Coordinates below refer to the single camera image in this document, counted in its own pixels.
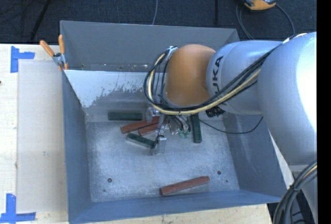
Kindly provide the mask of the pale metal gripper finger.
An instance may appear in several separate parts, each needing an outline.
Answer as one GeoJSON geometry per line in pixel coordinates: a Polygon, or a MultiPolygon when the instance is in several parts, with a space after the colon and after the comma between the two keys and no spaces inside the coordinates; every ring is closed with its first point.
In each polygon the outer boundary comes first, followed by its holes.
{"type": "Polygon", "coordinates": [[[166,145],[166,137],[163,135],[158,135],[153,147],[151,148],[151,154],[152,155],[159,155],[159,154],[163,154],[165,151],[165,145],[166,145]]]}
{"type": "Polygon", "coordinates": [[[145,110],[145,120],[151,122],[154,117],[159,117],[160,113],[153,107],[147,107],[145,110]]]}

